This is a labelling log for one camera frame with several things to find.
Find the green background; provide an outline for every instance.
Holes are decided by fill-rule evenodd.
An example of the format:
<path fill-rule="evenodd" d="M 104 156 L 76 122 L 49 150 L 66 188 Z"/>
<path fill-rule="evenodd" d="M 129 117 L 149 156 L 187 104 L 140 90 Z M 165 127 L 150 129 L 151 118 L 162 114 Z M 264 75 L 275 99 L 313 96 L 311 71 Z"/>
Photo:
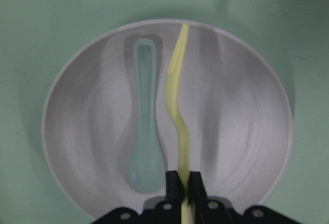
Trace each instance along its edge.
<path fill-rule="evenodd" d="M 294 143 L 265 205 L 329 223 L 329 0 L 0 0 L 0 223 L 89 223 L 61 192 L 41 142 L 42 108 L 65 62 L 127 23 L 181 18 L 240 37 L 289 96 Z"/>

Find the bowl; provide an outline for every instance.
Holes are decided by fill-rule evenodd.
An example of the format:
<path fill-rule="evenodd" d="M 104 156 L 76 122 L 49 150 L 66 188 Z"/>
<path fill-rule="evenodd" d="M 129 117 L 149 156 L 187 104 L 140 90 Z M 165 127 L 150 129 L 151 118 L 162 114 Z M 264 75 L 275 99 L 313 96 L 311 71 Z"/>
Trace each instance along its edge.
<path fill-rule="evenodd" d="M 156 126 L 166 170 L 177 169 L 177 133 L 165 105 L 168 64 L 182 23 L 190 34 L 179 107 L 190 132 L 191 170 L 208 195 L 238 212 L 261 203 L 286 166 L 293 125 L 287 95 L 269 64 L 237 37 L 210 25 L 149 20 L 111 30 L 79 50 L 54 80 L 43 111 L 48 165 L 62 190 L 98 218 L 146 199 L 125 180 L 137 123 L 133 48 L 157 47 Z"/>

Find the plastic utensil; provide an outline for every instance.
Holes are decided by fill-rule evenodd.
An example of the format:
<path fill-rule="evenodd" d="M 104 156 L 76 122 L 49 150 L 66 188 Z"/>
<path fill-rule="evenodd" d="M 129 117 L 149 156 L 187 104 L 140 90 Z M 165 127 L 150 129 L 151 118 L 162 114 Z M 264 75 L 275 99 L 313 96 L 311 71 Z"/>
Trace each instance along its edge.
<path fill-rule="evenodd" d="M 136 192 L 152 193 L 165 183 L 165 166 L 155 125 L 156 46 L 141 38 L 134 48 L 138 92 L 137 131 L 126 179 Z"/>
<path fill-rule="evenodd" d="M 189 35 L 189 25 L 183 24 L 170 60 L 166 82 L 166 107 L 178 133 L 178 175 L 183 184 L 185 198 L 181 204 L 181 223 L 189 224 L 188 181 L 190 176 L 190 137 L 189 131 L 178 110 L 178 92 L 181 69 Z"/>

